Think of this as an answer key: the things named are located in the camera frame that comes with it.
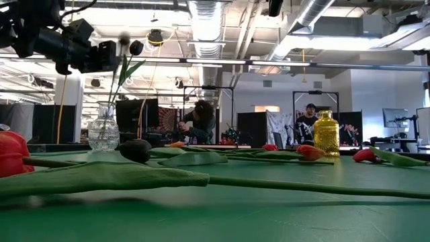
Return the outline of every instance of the person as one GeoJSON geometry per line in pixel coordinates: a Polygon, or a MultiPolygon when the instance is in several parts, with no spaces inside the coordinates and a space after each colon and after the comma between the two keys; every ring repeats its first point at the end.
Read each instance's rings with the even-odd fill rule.
{"type": "Polygon", "coordinates": [[[179,128],[190,137],[197,139],[199,144],[211,144],[215,127],[215,115],[212,105],[204,100],[195,103],[194,111],[186,114],[183,120],[179,122],[179,128]],[[185,124],[193,122],[193,127],[185,124]]]}
{"type": "Polygon", "coordinates": [[[297,141],[302,144],[304,141],[314,140],[314,124],[318,120],[315,116],[316,106],[314,104],[308,104],[304,115],[300,116],[296,120],[296,134],[297,141]]]}

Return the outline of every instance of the ceiling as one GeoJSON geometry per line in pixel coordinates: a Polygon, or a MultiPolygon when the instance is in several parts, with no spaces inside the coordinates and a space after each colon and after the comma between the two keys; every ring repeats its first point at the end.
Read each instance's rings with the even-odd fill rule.
{"type": "MultiPolygon", "coordinates": [[[[232,58],[236,50],[239,33],[241,31],[241,22],[245,14],[245,10],[249,4],[249,0],[236,0],[226,4],[224,8],[223,21],[223,37],[225,43],[222,49],[222,58],[232,58]]],[[[282,12],[278,17],[268,17],[268,3],[262,2],[262,15],[252,16],[251,23],[256,23],[255,33],[253,34],[252,42],[246,50],[245,58],[250,56],[263,56],[270,52],[278,41],[279,31],[282,28],[283,20],[286,14],[295,12],[300,6],[300,0],[284,1],[282,12]]],[[[362,0],[338,0],[330,7],[325,16],[337,17],[360,17],[364,12],[373,14],[381,14],[387,11],[390,7],[391,11],[404,11],[408,8],[422,5],[422,1],[380,1],[369,3],[362,0]]],[[[121,3],[116,7],[107,8],[89,8],[85,11],[77,13],[73,19],[84,18],[94,28],[95,31],[90,38],[93,44],[97,44],[106,40],[118,40],[118,36],[127,31],[132,40],[140,40],[146,42],[146,35],[151,29],[162,30],[164,39],[168,39],[163,46],[158,48],[147,48],[141,56],[161,56],[161,57],[195,57],[196,53],[193,44],[187,43],[188,40],[193,40],[193,32],[191,29],[191,21],[189,14],[180,11],[159,11],[142,9],[136,5],[134,9],[123,9],[121,3]]],[[[4,48],[0,53],[14,53],[11,48],[4,48]]],[[[332,62],[344,63],[354,60],[360,52],[334,51],[334,50],[304,50],[305,61],[332,62]]],[[[370,53],[374,56],[381,56],[382,53],[370,53]]],[[[409,52],[402,52],[404,55],[411,55],[409,52]]],[[[291,51],[288,58],[292,61],[302,61],[303,52],[291,51]]],[[[330,69],[306,69],[306,74],[327,74],[330,69]]],[[[303,73],[302,67],[292,68],[291,74],[303,73]]],[[[53,91],[45,87],[38,87],[32,83],[33,75],[51,82],[55,86],[56,71],[54,63],[44,60],[0,60],[0,89],[10,90],[43,90],[53,91]]],[[[111,73],[89,73],[86,74],[85,92],[108,92],[112,80],[111,73]],[[99,79],[100,87],[92,87],[91,80],[99,79]]],[[[129,95],[144,95],[149,92],[158,94],[177,94],[183,93],[182,89],[175,86],[176,80],[182,80],[185,85],[198,85],[198,68],[193,66],[168,67],[144,65],[135,72],[130,80],[128,80],[122,89],[122,92],[129,95]]],[[[0,102],[5,102],[8,97],[11,98],[12,93],[0,93],[0,102]]],[[[13,94],[15,99],[26,102],[52,103],[52,93],[40,94],[13,94]]],[[[96,115],[95,107],[97,100],[106,100],[107,95],[86,95],[84,100],[84,114],[96,115]]],[[[161,104],[166,106],[179,106],[182,104],[182,97],[160,97],[161,104]]],[[[16,102],[11,98],[7,102],[16,102]]]]}

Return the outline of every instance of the green table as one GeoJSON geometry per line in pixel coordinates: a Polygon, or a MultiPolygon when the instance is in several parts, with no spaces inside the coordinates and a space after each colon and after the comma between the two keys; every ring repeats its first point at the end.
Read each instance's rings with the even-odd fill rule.
{"type": "MultiPolygon", "coordinates": [[[[119,153],[49,159],[124,161],[119,153]]],[[[429,192],[430,169],[232,162],[211,175],[429,192]]],[[[162,188],[0,201],[0,241],[428,241],[430,201],[234,188],[162,188]]]]}

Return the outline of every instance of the computer monitor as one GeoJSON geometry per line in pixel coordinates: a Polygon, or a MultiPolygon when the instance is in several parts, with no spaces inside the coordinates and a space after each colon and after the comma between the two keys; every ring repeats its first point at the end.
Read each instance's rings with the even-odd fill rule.
{"type": "MultiPolygon", "coordinates": [[[[120,132],[136,132],[138,128],[140,107],[143,100],[126,100],[116,102],[116,122],[120,132]]],[[[142,112],[142,127],[159,125],[159,101],[147,99],[142,112]]]]}
{"type": "Polygon", "coordinates": [[[408,110],[400,108],[384,108],[384,127],[386,128],[409,128],[409,121],[406,119],[408,110]]]}

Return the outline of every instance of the gold bottle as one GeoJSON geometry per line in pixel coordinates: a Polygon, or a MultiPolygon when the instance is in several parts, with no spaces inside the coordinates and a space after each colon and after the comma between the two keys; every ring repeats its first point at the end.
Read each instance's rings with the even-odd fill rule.
{"type": "Polygon", "coordinates": [[[315,147],[325,151],[327,157],[339,157],[339,124],[332,119],[331,111],[320,111],[315,122],[315,147]]]}

